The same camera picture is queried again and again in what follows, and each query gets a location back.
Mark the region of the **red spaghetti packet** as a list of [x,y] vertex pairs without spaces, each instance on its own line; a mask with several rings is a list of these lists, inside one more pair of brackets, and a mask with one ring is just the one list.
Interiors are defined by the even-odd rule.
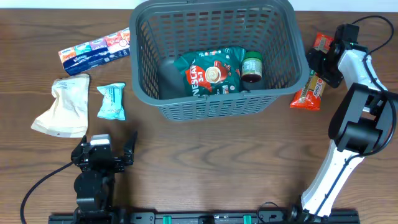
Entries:
[[[322,52],[327,53],[330,49],[330,44],[332,41],[332,37],[318,32],[314,41],[313,48],[315,50],[321,50]],[[322,94],[325,87],[326,82],[318,76],[318,73],[310,69],[308,81],[301,90],[296,92],[290,104],[290,108],[306,109],[313,111],[319,110]]]

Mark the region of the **grey plastic basket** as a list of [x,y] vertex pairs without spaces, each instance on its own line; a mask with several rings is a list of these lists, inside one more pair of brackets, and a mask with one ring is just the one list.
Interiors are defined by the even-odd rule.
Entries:
[[[132,12],[132,88],[169,120],[263,111],[308,80],[301,33],[288,1],[146,1]],[[175,61],[185,53],[242,47],[262,55],[262,80],[192,96]]]

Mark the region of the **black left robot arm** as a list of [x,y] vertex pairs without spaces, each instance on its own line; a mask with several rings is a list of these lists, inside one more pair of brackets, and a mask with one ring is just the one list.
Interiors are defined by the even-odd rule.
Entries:
[[82,213],[105,212],[112,207],[115,174],[134,163],[137,132],[123,147],[123,155],[115,156],[109,134],[83,136],[71,153],[71,161],[80,168],[75,179],[76,202]]

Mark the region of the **green Nescafe coffee bag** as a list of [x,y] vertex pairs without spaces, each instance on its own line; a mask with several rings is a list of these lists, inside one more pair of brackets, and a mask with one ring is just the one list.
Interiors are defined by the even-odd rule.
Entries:
[[241,90],[241,64],[246,50],[227,47],[187,52],[174,61],[188,96],[226,95]]

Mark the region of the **green lid jar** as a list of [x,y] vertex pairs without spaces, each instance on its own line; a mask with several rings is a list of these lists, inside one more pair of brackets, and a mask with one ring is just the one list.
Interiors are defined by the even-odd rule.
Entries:
[[262,79],[262,55],[259,52],[248,51],[244,54],[241,79],[248,83],[256,83]]

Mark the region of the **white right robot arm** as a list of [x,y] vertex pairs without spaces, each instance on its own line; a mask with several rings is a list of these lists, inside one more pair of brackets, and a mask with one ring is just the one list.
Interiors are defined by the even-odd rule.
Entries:
[[358,44],[359,27],[336,28],[328,52],[312,49],[309,67],[331,87],[348,89],[328,128],[330,146],[314,181],[301,196],[306,220],[331,213],[349,175],[365,157],[382,151],[397,125],[397,94],[387,90],[372,65],[372,52]]

